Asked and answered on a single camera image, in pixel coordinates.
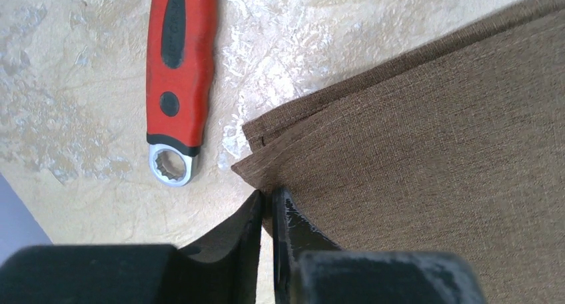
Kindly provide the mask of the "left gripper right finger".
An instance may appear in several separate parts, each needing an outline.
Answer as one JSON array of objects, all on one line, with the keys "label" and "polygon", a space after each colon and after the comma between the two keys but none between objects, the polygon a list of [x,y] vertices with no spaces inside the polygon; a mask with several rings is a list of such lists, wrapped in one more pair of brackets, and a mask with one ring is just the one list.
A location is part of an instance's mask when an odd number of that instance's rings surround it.
[{"label": "left gripper right finger", "polygon": [[273,191],[276,303],[485,303],[453,253],[346,251],[319,231],[285,188]]}]

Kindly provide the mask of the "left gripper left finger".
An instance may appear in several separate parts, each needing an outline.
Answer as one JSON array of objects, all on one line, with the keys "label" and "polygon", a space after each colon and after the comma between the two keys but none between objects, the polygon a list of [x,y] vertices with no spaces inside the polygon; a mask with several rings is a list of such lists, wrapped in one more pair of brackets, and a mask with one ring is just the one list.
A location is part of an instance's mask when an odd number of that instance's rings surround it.
[{"label": "left gripper left finger", "polygon": [[187,246],[37,245],[1,266],[2,303],[254,303],[264,197]]}]

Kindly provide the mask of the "brown cloth napkin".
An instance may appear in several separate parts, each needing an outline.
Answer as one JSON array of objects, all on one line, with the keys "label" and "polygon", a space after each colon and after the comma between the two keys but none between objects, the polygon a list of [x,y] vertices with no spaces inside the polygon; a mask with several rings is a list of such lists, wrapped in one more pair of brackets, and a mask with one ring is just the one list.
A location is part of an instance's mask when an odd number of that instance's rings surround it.
[{"label": "brown cloth napkin", "polygon": [[248,122],[233,165],[340,246],[450,251],[564,302],[564,0],[523,0]]}]

